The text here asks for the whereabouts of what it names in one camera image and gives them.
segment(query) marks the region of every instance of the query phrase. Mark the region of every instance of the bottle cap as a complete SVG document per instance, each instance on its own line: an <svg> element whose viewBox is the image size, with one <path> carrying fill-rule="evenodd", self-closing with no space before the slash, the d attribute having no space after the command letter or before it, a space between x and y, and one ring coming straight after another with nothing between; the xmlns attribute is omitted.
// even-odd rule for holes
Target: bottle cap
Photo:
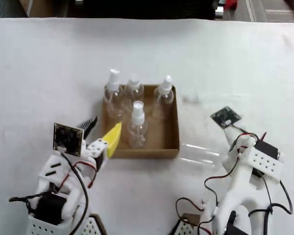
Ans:
<svg viewBox="0 0 294 235"><path fill-rule="evenodd" d="M120 80L120 71L111 69L110 77L107 84L107 89L110 92L116 92L119 89L121 80Z"/></svg>
<svg viewBox="0 0 294 235"><path fill-rule="evenodd" d="M172 78L170 75L168 75L166 79L163 80L163 82L159 85L158 90L160 94L167 95L170 93L171 89L172 89Z"/></svg>
<svg viewBox="0 0 294 235"><path fill-rule="evenodd" d="M136 74L133 74L131 76L131 78L128 81L127 86L131 89L131 90L137 90L139 88L139 86L141 85L140 81L138 80L138 76Z"/></svg>
<svg viewBox="0 0 294 235"><path fill-rule="evenodd" d="M142 125L145 122L144 103L141 101L133 103L132 122L134 125Z"/></svg>

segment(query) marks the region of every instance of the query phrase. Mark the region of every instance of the plastic bottle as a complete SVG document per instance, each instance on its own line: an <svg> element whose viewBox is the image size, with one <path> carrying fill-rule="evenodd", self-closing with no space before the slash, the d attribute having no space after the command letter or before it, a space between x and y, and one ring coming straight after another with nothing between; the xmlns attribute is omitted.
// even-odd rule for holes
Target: plastic bottle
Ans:
<svg viewBox="0 0 294 235"><path fill-rule="evenodd" d="M145 120L144 103L135 101L133 103L132 119L128 124L129 145L132 148L141 148L146 143L146 133L148 129Z"/></svg>
<svg viewBox="0 0 294 235"><path fill-rule="evenodd" d="M120 86L120 71L110 70L110 77L104 90L104 101L111 118L121 119L123 114L123 88Z"/></svg>
<svg viewBox="0 0 294 235"><path fill-rule="evenodd" d="M174 94L172 78L167 78L155 89L152 115L158 119L167 119L171 113Z"/></svg>
<svg viewBox="0 0 294 235"><path fill-rule="evenodd" d="M144 86L138 80L137 75L133 74L124 89L124 108L128 113L133 111L133 102L144 101Z"/></svg>

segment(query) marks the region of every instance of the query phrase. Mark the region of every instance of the cardboard box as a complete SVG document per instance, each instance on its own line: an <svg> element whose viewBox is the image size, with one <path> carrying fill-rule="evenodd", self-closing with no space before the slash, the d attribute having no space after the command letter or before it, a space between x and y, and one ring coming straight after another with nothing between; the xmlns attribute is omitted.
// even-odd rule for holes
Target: cardboard box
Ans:
<svg viewBox="0 0 294 235"><path fill-rule="evenodd" d="M119 145L113 158L144 158L144 159L172 159L179 152L180 140L177 120L177 105L175 87L172 87L174 100L171 115L167 120L159 121L152 116L153 92L157 85L144 85L144 110L148 122L147 141L143 148L132 149L128 144L127 126L131 114L122 118L122 133ZM109 117L103 101L102 109L102 135L107 133L116 123Z"/></svg>

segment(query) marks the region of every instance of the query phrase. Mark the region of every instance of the cable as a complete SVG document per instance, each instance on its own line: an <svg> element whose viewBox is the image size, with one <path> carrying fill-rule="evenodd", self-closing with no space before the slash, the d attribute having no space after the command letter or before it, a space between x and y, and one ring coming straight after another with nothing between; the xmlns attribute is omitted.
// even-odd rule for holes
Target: cable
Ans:
<svg viewBox="0 0 294 235"><path fill-rule="evenodd" d="M235 127L236 129L239 129L239 130L242 131L243 133L247 133L246 130L244 130L244 129L242 129L241 127L238 127L238 126L236 126L236 125L234 125L234 124L231 124L230 126L233 126L233 127Z"/></svg>
<svg viewBox="0 0 294 235"><path fill-rule="evenodd" d="M270 197L270 193L269 193L269 189L268 189L268 185L267 185L267 182L265 180L265 178L263 177L263 175L260 173L260 171L257 171L258 172L258 175L264 180L265 182L265 186L266 186L266 190L267 190L267 193L268 193L268 197L269 197L269 201L270 201L270 205L272 205L272 201L271 201L271 197ZM256 212L266 212L268 209L255 209L255 210L252 210L250 213L248 213L248 217L250 217L252 214L256 213Z"/></svg>
<svg viewBox="0 0 294 235"><path fill-rule="evenodd" d="M92 169L94 169L94 171L95 171L95 175L93 176L91 182L90 182L90 183L88 184L88 186L87 186L87 188L91 188L91 186L93 185L94 180L95 180L95 178L96 178L96 176L97 176L97 169L95 168L95 166L94 166L93 164L88 163L88 162L78 161L78 162L74 163L73 166L76 167L77 164L87 165L87 166L91 167ZM61 184L60 184L60 186L59 186L59 190L58 190L58 192L60 191L60 189L63 187L65 181L66 181L66 180L68 179L68 177L70 176L70 171L68 172L68 174L66 175L66 177L65 177L65 178L63 179L63 181L61 182Z"/></svg>
<svg viewBox="0 0 294 235"><path fill-rule="evenodd" d="M269 212L272 210L273 207L280 207L282 208L286 213L288 214L293 214L293 205L292 205L292 201L290 199L289 193L286 190L286 188L284 187L282 181L280 180L280 185L288 199L289 202L289 206L290 206L290 210L288 210L285 206L279 204L279 203L273 203L270 206L268 206L267 211L265 213L265 219L264 219L264 235L268 234L268 219L269 219Z"/></svg>
<svg viewBox="0 0 294 235"><path fill-rule="evenodd" d="M208 224L208 223L211 223L211 221L213 221L213 219L215 218L215 216L212 216L210 220L208 221L203 221L203 222L200 222L197 226L197 235L200 235L200 231L199 229L203 229L204 231L206 231L207 229L206 228L203 228L201 227L202 224Z"/></svg>
<svg viewBox="0 0 294 235"><path fill-rule="evenodd" d="M200 212L203 212L204 210L203 209L200 209L191 199L189 199L189 198L187 198L187 197L181 197L181 198L179 198L179 199L177 199L176 200L176 202L175 202L175 210L176 210L176 213L177 213L177 216L178 216L178 218L181 220L181 221L183 221L184 223L186 223L186 224L190 224L190 225L193 225L193 226L197 226L197 224L193 224L193 223L191 223L191 222L188 222L188 221L186 221L186 220L184 220L184 218L182 217L182 216L180 216L180 214L179 214L179 212L178 212L178 209L177 209L177 203L178 203L178 201L180 201L180 200L186 200L186 201L188 201L188 202L190 202L197 210L199 210Z"/></svg>
<svg viewBox="0 0 294 235"><path fill-rule="evenodd" d="M24 202L26 204L28 214L31 214L31 213L35 212L35 209L33 209L31 207L29 199L33 199L35 197L41 197L43 195L50 194L50 193L51 193L51 191L49 190L49 191L46 191L46 192L41 192L41 193L38 193L38 194L35 194L35 195L26 196L26 197L11 197L9 199L9 202Z"/></svg>
<svg viewBox="0 0 294 235"><path fill-rule="evenodd" d="M269 189L268 189L267 182L266 182L265 178L263 177L263 175L261 174L260 171L258 171L258 174L260 175L260 177L263 179L263 181L264 181L264 183L265 183L266 190L267 190L268 197L269 197L269 201L270 201L270 205L271 205L271 204L272 204L272 201L271 201L271 197L270 197L270 193L269 193Z"/></svg>
<svg viewBox="0 0 294 235"><path fill-rule="evenodd" d="M209 187L206 185L206 183L207 183L208 180L211 180L211 179L222 179L222 178L225 178L225 177L229 176L229 175L234 171L234 169L235 169L235 167L236 167L236 165L237 165L238 162L239 162L239 158L237 158L237 160L236 160L234 166L233 166L232 169L229 171L229 173L227 173L227 174L225 174L225 175L222 175L222 176L212 176L212 177L209 177L209 178L205 179L205 181L204 181L204 185L205 185L205 187L206 187L208 190L210 190L211 192L213 192L214 195L216 196L216 206L218 206L218 203L219 203L219 202L218 202L218 195L217 195L217 193L216 193L213 189L209 188Z"/></svg>
<svg viewBox="0 0 294 235"><path fill-rule="evenodd" d="M87 189L85 188L85 185L83 183L83 180L80 178L77 170L75 169L75 167L72 165L72 163L70 162L70 160L65 156L64 153L61 153L61 156L68 162L71 170L73 171L73 173L76 175L78 181L80 182L82 188L83 188L83 192L85 194L85 209L84 209L84 212L79 220L79 222L77 223L77 225L75 226L75 228L69 233L69 235L73 235L75 234L75 232L78 230L78 228L80 227L80 225L82 224L85 216L86 216L86 213L87 213L87 210L88 210L88 194L87 194Z"/></svg>

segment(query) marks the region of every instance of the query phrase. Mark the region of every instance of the white mounting plate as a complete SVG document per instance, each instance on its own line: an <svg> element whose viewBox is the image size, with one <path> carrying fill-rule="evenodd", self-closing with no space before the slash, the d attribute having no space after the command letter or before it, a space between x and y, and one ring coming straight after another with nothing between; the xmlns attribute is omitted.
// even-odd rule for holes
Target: white mounting plate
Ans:
<svg viewBox="0 0 294 235"><path fill-rule="evenodd" d="M90 155L93 158L97 158L108 147L108 143L103 139L97 139L92 142L86 150L90 151Z"/></svg>
<svg viewBox="0 0 294 235"><path fill-rule="evenodd" d="M72 219L58 225L53 225L32 215L28 215L26 235L68 235L71 230Z"/></svg>
<svg viewBox="0 0 294 235"><path fill-rule="evenodd" d="M94 218L88 217L87 223L82 229L81 235L101 235L101 232Z"/></svg>
<svg viewBox="0 0 294 235"><path fill-rule="evenodd" d="M242 162L260 170L266 175L280 181L282 163L252 147L249 155L242 157Z"/></svg>
<svg viewBox="0 0 294 235"><path fill-rule="evenodd" d="M180 221L174 235L197 235L197 227L192 227L191 225Z"/></svg>

